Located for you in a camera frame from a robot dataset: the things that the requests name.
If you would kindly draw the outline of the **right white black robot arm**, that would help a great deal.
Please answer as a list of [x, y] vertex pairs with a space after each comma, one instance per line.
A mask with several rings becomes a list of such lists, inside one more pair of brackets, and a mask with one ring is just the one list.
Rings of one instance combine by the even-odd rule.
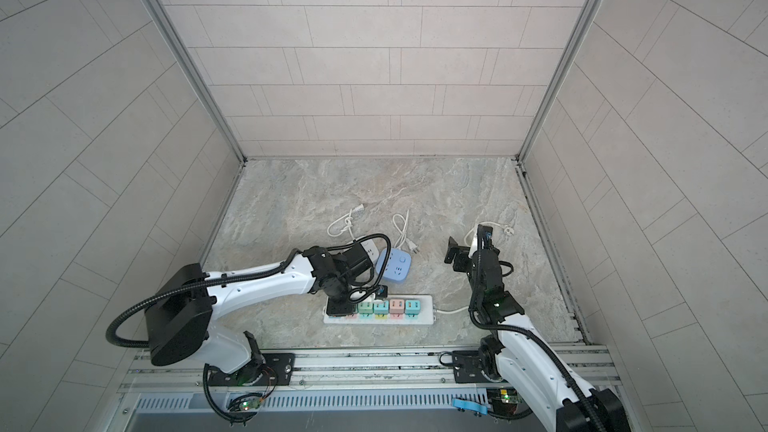
[[548, 431], [628, 431], [624, 406], [611, 390], [598, 390], [549, 346], [506, 290], [493, 245], [493, 228], [479, 224], [470, 246], [450, 238], [444, 262], [467, 275], [472, 324], [490, 334], [478, 349], [479, 370], [506, 382]]

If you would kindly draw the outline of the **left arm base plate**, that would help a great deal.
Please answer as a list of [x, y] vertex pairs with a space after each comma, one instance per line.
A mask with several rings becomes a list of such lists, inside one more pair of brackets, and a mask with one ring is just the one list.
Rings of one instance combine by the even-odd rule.
[[208, 384], [214, 387], [287, 386], [291, 380], [296, 355], [265, 353], [263, 358], [263, 363], [251, 360], [244, 367], [230, 374], [212, 367]]

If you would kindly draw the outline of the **pink charger plug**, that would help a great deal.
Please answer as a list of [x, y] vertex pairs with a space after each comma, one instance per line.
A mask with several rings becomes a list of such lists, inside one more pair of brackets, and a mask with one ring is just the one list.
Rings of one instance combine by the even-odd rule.
[[405, 300], [404, 299], [390, 299], [389, 300], [389, 314], [401, 316], [405, 313]]

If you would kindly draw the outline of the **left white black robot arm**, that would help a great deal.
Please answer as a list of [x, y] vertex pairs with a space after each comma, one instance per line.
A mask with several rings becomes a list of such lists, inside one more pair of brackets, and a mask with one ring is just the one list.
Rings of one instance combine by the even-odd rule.
[[375, 239], [389, 238], [369, 234], [345, 245], [294, 249], [281, 262], [229, 272], [186, 265], [155, 295], [120, 313], [105, 338], [117, 347], [148, 350], [158, 367], [191, 359], [232, 374], [263, 364], [254, 336], [236, 333], [219, 319], [260, 302], [319, 292], [327, 297], [328, 316], [355, 313], [382, 280], [363, 246]]

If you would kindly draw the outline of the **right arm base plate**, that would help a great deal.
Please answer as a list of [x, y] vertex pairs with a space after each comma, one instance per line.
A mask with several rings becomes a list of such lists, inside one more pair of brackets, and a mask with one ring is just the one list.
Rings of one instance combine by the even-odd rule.
[[487, 372], [484, 359], [477, 350], [455, 350], [451, 352], [451, 368], [457, 384], [491, 384], [503, 379], [494, 372]]

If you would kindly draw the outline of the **teal charger plug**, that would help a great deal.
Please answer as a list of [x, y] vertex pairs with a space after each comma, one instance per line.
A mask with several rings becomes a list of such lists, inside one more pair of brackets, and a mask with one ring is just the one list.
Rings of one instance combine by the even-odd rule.
[[374, 314], [374, 302], [363, 301], [357, 304], [357, 314], [360, 318], [370, 318]]
[[418, 299], [406, 299], [404, 313], [408, 317], [417, 317], [421, 313], [421, 301]]
[[373, 302], [373, 313], [375, 316], [387, 316], [390, 313], [388, 300], [375, 300]]

